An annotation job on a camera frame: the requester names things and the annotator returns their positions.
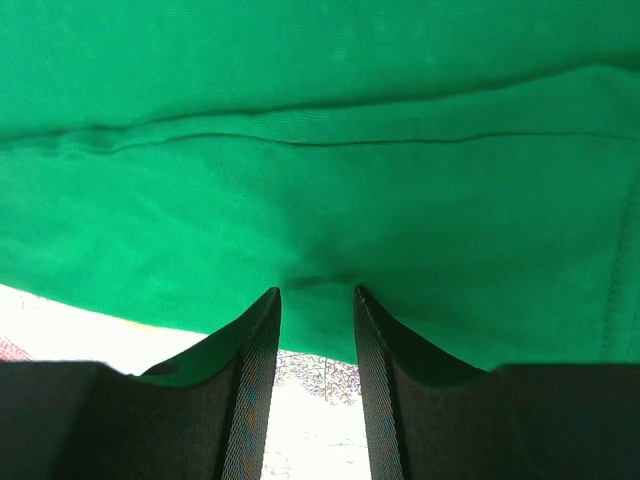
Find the green t shirt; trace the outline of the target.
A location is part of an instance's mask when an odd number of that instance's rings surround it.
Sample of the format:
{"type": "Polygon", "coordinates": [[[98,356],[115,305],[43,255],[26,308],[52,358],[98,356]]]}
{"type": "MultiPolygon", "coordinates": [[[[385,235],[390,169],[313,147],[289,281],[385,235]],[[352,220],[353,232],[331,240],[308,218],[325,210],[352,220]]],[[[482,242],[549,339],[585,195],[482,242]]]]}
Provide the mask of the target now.
{"type": "Polygon", "coordinates": [[[639,359],[635,1],[5,1],[1,281],[356,357],[639,359]]]}

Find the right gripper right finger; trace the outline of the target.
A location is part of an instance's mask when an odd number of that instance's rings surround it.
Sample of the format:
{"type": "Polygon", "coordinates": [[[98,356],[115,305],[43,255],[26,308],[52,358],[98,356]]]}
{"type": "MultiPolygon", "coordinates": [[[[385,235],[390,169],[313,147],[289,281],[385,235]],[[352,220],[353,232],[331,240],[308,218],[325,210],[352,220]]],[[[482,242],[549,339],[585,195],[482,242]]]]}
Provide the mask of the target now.
{"type": "Polygon", "coordinates": [[[375,479],[635,479],[635,364],[473,367],[353,297],[375,479]]]}

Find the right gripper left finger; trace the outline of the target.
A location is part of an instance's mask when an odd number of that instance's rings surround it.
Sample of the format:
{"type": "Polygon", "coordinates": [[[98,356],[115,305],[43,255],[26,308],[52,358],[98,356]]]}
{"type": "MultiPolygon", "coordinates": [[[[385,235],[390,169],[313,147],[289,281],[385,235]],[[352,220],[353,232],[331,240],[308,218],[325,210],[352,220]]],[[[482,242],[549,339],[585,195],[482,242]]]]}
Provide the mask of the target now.
{"type": "Polygon", "coordinates": [[[141,375],[99,362],[1,366],[5,479],[257,479],[281,325],[270,288],[141,375]]]}

